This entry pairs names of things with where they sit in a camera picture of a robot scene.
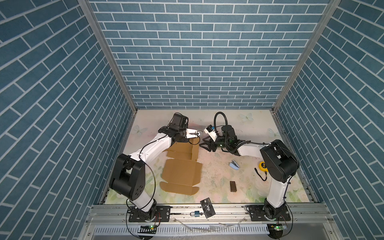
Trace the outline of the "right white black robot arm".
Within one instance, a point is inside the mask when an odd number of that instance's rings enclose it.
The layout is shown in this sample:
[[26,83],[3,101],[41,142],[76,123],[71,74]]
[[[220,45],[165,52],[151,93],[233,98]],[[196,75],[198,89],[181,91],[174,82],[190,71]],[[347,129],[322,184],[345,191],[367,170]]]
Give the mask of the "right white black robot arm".
[[299,161],[288,150],[281,140],[268,144],[257,144],[251,141],[239,140],[231,125],[221,127],[218,133],[215,126],[209,125],[203,132],[208,136],[203,139],[200,147],[215,152],[218,148],[223,152],[235,156],[262,158],[268,170],[267,175],[272,178],[270,190],[265,200],[265,209],[279,210],[286,202],[289,180],[300,167]]

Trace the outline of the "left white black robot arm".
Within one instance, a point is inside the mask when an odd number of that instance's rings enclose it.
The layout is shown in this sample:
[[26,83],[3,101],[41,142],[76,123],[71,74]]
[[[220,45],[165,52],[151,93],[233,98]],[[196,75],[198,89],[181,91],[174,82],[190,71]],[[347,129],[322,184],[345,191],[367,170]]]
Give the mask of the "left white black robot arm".
[[175,143],[187,143],[189,118],[175,113],[156,136],[136,152],[120,154],[112,170],[109,188],[125,196],[138,210],[149,213],[156,207],[154,194],[145,191],[146,168],[160,153]]

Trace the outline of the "brown cardboard box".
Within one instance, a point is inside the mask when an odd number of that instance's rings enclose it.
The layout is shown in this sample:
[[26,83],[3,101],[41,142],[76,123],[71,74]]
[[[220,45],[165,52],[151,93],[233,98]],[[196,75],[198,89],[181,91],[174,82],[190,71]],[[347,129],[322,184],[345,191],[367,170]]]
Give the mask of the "brown cardboard box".
[[174,143],[167,149],[160,188],[168,193],[192,196],[199,191],[202,163],[198,162],[199,138]]

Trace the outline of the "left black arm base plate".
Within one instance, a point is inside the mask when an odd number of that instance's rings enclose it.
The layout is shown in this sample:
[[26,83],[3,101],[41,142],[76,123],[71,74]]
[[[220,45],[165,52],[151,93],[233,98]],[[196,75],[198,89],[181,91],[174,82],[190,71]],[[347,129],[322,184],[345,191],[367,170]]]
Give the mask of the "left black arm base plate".
[[154,222],[169,222],[171,214],[171,206],[156,206],[151,207],[148,212],[139,210],[136,207],[130,207],[128,211],[128,221],[130,223]]

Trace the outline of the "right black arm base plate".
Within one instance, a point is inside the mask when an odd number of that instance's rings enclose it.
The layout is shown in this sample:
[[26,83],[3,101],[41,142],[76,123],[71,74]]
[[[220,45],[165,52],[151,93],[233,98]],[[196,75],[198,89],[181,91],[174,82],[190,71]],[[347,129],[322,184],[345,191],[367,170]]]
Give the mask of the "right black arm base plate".
[[246,212],[250,215],[252,222],[291,220],[291,213],[286,204],[279,208],[274,208],[270,204],[266,205],[246,205]]

